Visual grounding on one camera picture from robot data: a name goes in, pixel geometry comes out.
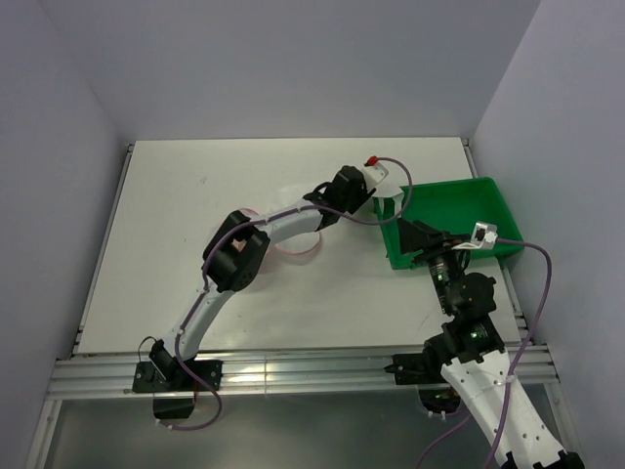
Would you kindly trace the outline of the white cloth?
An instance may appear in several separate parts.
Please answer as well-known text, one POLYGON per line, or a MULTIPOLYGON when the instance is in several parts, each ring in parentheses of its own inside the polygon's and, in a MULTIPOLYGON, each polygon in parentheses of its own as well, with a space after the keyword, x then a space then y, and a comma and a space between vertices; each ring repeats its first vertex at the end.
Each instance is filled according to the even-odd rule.
POLYGON ((401 212, 405 192, 400 185, 395 183, 381 183, 373 194, 373 200, 377 203, 379 218, 387 220, 401 212))

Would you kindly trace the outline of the mesh laundry bag pink trim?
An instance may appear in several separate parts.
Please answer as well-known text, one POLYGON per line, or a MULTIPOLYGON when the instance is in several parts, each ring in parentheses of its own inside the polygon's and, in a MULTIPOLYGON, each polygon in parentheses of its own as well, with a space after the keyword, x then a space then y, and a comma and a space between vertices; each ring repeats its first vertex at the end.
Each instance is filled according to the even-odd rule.
MULTIPOLYGON (((261 215, 280 212, 294 204, 312 189, 313 187, 306 184, 282 186, 263 205, 258 207, 242 206, 240 210, 250 218, 259 218, 261 215)), ((321 234, 318 232, 299 234, 280 243, 272 244, 269 252, 278 252, 287 256, 304 256, 314 253, 320 244, 321 234)))

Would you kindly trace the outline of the beige bra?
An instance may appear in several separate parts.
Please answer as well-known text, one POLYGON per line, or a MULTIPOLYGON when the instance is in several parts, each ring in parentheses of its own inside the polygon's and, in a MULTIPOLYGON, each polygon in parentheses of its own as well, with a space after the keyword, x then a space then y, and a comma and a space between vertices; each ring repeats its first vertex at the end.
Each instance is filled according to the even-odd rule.
POLYGON ((231 246, 237 251, 237 252, 241 252, 245 246, 246 246, 247 241, 245 239, 239 240, 234 238, 231 241, 231 246))

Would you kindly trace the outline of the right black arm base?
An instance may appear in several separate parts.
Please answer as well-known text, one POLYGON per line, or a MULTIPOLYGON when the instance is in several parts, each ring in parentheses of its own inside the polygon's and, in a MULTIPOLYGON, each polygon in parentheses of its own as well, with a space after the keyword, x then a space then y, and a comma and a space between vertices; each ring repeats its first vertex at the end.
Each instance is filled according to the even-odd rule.
POLYGON ((395 354, 384 367, 397 386, 415 386, 421 411, 429 418, 444 420, 468 412, 458 392, 440 375, 433 352, 395 354))

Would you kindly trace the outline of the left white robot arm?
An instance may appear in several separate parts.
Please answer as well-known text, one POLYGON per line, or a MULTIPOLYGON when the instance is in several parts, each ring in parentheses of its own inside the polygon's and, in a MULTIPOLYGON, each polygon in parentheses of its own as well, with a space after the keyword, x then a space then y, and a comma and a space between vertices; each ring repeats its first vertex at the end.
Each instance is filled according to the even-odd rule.
POLYGON ((179 390, 190 378, 189 363, 206 331, 234 293, 256 278, 267 251, 289 238, 319 232, 366 202, 388 176, 376 159, 358 168, 343 166, 294 203, 266 215, 239 209, 228 214, 202 255, 203 288, 189 311, 152 345, 149 360, 155 379, 167 390, 179 390))

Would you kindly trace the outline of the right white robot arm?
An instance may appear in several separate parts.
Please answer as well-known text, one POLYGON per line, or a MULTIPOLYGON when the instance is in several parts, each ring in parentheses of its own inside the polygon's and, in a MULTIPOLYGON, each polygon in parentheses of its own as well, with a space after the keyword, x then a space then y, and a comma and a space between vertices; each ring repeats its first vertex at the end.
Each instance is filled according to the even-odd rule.
POLYGON ((394 356, 387 371, 397 384, 448 383, 486 436, 485 460, 501 468, 581 468, 548 430, 516 377, 521 359, 511 356, 491 313, 496 281, 468 272, 474 250, 498 241, 495 226, 478 222, 472 234, 451 234, 422 222, 398 219, 399 249, 427 265, 442 312, 451 320, 422 352, 394 356))

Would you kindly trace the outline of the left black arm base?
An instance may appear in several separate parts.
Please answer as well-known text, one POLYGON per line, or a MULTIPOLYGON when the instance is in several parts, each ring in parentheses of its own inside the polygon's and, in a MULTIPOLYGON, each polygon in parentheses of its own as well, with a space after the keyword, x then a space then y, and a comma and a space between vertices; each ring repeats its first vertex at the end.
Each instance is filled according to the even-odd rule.
MULTIPOLYGON (((189 361, 188 367, 216 391, 220 388, 223 363, 218 360, 189 361)), ((184 370, 179 370, 173 381, 166 381, 152 362, 140 362, 135 370, 132 384, 134 394, 160 395, 167 393, 192 392, 190 398, 154 398, 152 411, 160 420, 183 420, 194 411, 197 394, 207 391, 184 370)))

